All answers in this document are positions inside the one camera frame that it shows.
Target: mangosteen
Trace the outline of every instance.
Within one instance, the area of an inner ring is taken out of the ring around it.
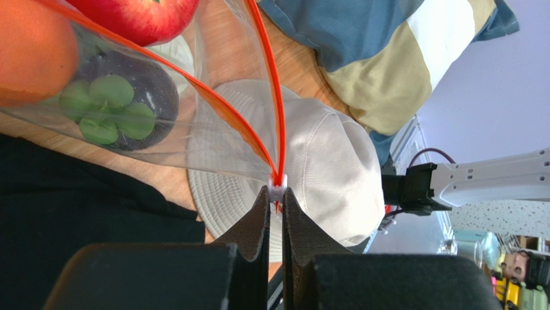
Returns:
[[[84,60],[59,104],[86,140],[118,150],[159,143],[179,112],[176,85],[158,64],[113,50]]]

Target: apple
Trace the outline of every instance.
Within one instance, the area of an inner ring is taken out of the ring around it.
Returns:
[[[147,46],[166,43],[191,22],[199,0],[67,0],[97,24]]]

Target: folded clothing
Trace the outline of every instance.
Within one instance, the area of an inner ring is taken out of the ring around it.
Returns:
[[[196,218],[130,176],[0,134],[0,309],[42,308],[91,243],[203,243]]]
[[[468,44],[519,30],[504,0],[258,4],[287,36],[317,51],[335,93],[367,131],[389,141],[386,152],[391,136],[414,116]]]

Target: table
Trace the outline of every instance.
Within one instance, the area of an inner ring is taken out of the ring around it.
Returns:
[[[223,31],[223,14],[227,13],[223,7],[223,1],[208,0],[206,5],[209,10],[212,10],[211,12],[215,13],[212,17],[220,21],[212,31]],[[288,38],[263,13],[262,18],[272,45],[281,84],[303,98],[317,98],[328,106],[349,115],[347,105],[332,91],[317,67],[314,51]],[[186,169],[159,166],[120,156],[4,114],[0,114],[0,132],[9,136],[23,137],[42,147],[127,174],[155,187],[167,200],[196,210]],[[214,238],[207,231],[205,241],[209,243],[213,240]],[[280,263],[270,264],[270,279],[280,265]]]

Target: speckled surface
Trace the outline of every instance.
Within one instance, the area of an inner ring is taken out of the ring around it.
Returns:
[[[485,201],[454,208],[449,215],[453,229],[550,237],[550,202]]]

